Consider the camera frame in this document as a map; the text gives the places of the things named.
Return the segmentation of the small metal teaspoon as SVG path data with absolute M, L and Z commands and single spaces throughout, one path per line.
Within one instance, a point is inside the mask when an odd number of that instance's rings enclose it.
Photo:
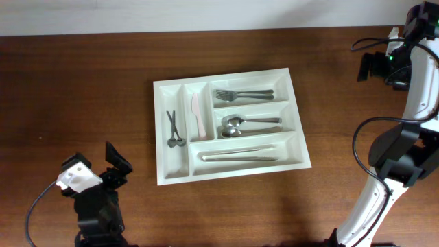
M 174 132 L 174 122 L 173 122 L 174 118 L 171 116 L 169 111 L 167 111 L 167 116 L 168 116 L 168 118 L 169 118 L 169 120 L 171 122 L 171 137 L 167 140 L 167 145 L 170 148 L 173 148 L 173 147 L 176 146 L 176 143 L 177 143 L 177 140 L 174 137 L 174 135 L 175 135 L 175 132 Z

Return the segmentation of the small metal rod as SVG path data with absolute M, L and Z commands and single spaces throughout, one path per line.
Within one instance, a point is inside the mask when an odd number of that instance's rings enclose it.
M 175 115 L 175 111 L 173 111 L 172 113 L 170 113 L 171 116 L 174 118 L 173 122 L 174 122 L 174 132 L 175 132 L 175 139 L 177 140 L 176 145 L 179 147 L 184 147 L 187 144 L 187 141 L 185 139 L 183 139 L 179 133 L 178 133 L 178 129 L 176 127 L 176 115 Z

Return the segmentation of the large metal spoon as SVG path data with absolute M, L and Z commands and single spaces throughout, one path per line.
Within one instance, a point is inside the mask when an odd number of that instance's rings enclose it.
M 248 119 L 248 118 L 243 118 L 241 115 L 227 115 L 227 116 L 222 118 L 221 125 L 223 127 L 236 127 L 237 128 L 241 124 L 244 124 L 247 122 L 281 124 L 283 122 L 283 120 L 280 117 Z
M 280 132 L 281 130 L 282 128 L 280 126 L 254 130 L 240 130 L 236 127 L 226 127 L 219 132 L 219 135 L 223 138 L 237 138 L 256 134 L 269 134 L 273 132 Z

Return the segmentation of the metal fork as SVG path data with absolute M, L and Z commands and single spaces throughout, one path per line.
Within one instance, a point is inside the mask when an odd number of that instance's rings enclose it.
M 248 99 L 262 99 L 262 100 L 273 100 L 273 95 L 234 95 L 234 94 L 216 94 L 215 97 L 217 99 L 232 102 L 239 98 L 248 98 Z
M 262 91 L 231 91 L 231 90 L 224 90 L 224 89 L 214 89 L 213 92 L 215 94 L 262 94 L 262 95 L 272 95 L 274 93 L 274 90 L 262 90 Z

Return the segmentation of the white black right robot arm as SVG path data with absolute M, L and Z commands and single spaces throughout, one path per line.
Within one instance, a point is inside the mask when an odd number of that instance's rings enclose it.
M 380 134 L 368 153 L 366 185 L 349 217 L 323 246 L 372 246 L 392 205 L 416 181 L 438 168 L 438 4 L 424 1 L 410 8 L 402 31 L 370 38 L 386 52 L 365 53 L 358 81 L 375 76 L 395 90 L 408 92 L 397 125 Z

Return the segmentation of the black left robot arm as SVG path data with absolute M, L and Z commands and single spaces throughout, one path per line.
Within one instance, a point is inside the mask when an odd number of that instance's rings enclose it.
M 127 183 L 133 171 L 110 142 L 106 142 L 106 162 L 112 167 L 100 175 L 91 170 L 91 162 L 83 154 L 69 157 L 61 167 L 56 185 L 62 195 L 74 199 L 80 231 L 76 246 L 127 246 L 117 189 Z

